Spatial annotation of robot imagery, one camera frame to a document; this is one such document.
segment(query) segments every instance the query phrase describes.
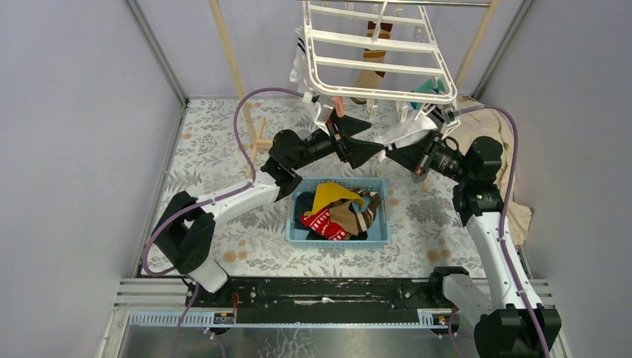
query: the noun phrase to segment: beige cloth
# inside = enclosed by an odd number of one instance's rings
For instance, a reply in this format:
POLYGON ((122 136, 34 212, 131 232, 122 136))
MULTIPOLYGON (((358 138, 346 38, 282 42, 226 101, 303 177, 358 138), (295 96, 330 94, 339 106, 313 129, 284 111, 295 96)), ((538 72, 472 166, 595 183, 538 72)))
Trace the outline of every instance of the beige cloth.
MULTIPOLYGON (((479 106, 481 103, 471 98, 462 98, 458 102, 460 109, 479 106)), ((456 139, 461 153, 467 153, 474 139, 479 136, 489 136, 502 144, 502 165, 496 177, 496 185, 500 188, 500 194, 504 198, 509 184, 509 168, 511 167, 511 155, 514 152, 514 136, 511 127, 505 118, 495 110, 477 110, 459 116, 461 126, 449 136, 456 139)), ((527 237, 529 223, 531 222, 531 209, 514 201, 511 194, 508 214, 510 233, 514 245, 522 245, 527 237)))

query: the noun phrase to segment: laundry basket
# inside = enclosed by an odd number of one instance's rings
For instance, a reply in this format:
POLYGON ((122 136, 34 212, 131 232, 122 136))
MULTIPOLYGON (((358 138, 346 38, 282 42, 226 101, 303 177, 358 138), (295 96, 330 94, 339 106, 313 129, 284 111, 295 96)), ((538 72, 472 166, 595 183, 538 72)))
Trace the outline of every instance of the laundry basket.
POLYGON ((288 221, 285 237, 295 248, 381 248, 391 240, 391 221, 385 203, 388 200, 386 180, 380 178, 307 178, 299 184, 291 196, 288 205, 288 221), (373 224, 367 230, 366 240, 307 240, 309 231, 294 227, 294 208, 298 195, 303 192, 315 192, 320 183, 334 182, 347 189, 359 188, 378 192, 380 203, 373 224))

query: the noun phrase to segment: white drying rack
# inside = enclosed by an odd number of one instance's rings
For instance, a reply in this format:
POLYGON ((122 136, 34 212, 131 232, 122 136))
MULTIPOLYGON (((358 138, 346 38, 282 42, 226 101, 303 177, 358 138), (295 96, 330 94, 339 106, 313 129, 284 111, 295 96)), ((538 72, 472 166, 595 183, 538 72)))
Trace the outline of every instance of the white drying rack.
POLYGON ((402 17, 400 11, 396 12, 398 16, 387 16, 384 14, 388 1, 382 3, 382 9, 379 13, 366 13, 353 10, 353 6, 347 6, 345 10, 319 6, 312 4, 312 1, 303 2, 303 31, 305 41, 307 43, 306 57, 309 71, 309 80, 314 89, 320 94, 341 96, 341 97, 357 97, 369 99, 383 99, 388 101, 407 101, 420 102, 424 104, 445 105, 451 104, 457 97, 457 88, 452 80, 452 76, 448 71, 446 62, 443 60, 441 51, 437 46, 435 36, 428 20, 428 14, 423 6, 416 6, 419 9, 418 18, 402 17), (373 37, 363 37, 351 34, 342 34, 338 32, 316 30, 313 27, 313 14, 322 14, 325 16, 336 16, 345 19, 358 19, 372 21, 376 23, 376 29, 373 37), (417 29, 417 33, 425 34, 427 42, 420 41, 402 41, 380 39, 379 29, 382 22, 388 22, 394 25, 411 25, 417 29), (335 57, 323 57, 316 54, 317 43, 332 43, 336 45, 345 45, 359 48, 368 48, 370 50, 385 51, 401 51, 410 52, 419 55, 420 62, 422 55, 429 55, 434 59, 435 67, 422 66, 404 66, 387 63, 371 63, 361 60, 346 60, 335 57), (320 79, 318 72, 320 66, 345 67, 348 69, 366 69, 383 72, 396 72, 407 75, 418 75, 430 77, 435 83, 440 78, 443 80, 445 92, 443 93, 416 93, 408 91, 395 91, 388 89, 366 89, 361 87, 342 87, 334 84, 325 84, 320 79))

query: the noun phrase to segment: robotic arm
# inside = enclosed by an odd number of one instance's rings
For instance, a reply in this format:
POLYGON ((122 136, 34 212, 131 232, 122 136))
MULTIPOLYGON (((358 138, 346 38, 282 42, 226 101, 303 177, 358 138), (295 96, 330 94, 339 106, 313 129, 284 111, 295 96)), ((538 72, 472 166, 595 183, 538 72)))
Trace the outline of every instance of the robotic arm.
MULTIPOLYGON (((491 298, 477 288, 462 268, 435 270, 431 279, 441 282, 444 298, 459 307, 461 314, 475 325, 475 342, 481 357, 503 354, 516 354, 507 357, 540 357, 542 347, 537 343, 533 321, 527 314, 511 269, 518 272, 517 277, 524 283, 524 292, 531 308, 537 312, 549 347, 557 337, 561 322, 557 311, 545 309, 528 284, 516 251, 509 250, 513 268, 503 256, 499 220, 504 204, 494 185, 501 166, 501 144, 489 137, 479 137, 463 155, 451 149, 439 131, 432 131, 413 145, 385 148, 379 143, 352 138, 368 129, 370 123, 349 116, 337 117, 326 105, 320 109, 319 129, 308 138, 301 139, 290 130, 276 134, 270 157, 255 173, 252 183, 245 181, 213 194, 222 200, 190 211, 157 237, 155 243, 179 273, 187 274, 208 292, 218 291, 228 276, 209 257, 216 225, 290 195, 302 180, 294 170, 327 155, 336 153, 341 161, 357 168, 385 149, 387 157, 415 174, 423 175, 434 170, 458 183, 452 203, 481 256, 491 298)), ((445 128, 445 121, 453 119, 450 113, 439 110, 431 113, 431 118, 439 128, 445 128)), ((173 213, 207 199, 193 198, 186 192, 176 194, 157 226, 173 213)), ((508 223, 505 228, 505 238, 511 242, 508 223)))

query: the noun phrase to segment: red patterned sock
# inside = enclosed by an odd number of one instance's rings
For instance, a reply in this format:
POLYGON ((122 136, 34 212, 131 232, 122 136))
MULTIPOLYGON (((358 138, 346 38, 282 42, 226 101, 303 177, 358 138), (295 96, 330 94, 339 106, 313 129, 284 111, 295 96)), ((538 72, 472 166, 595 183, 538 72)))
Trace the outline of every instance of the red patterned sock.
POLYGON ((342 226, 332 222, 329 209, 326 207, 314 215, 302 216, 300 220, 315 233, 330 240, 345 240, 349 236, 349 233, 342 226))

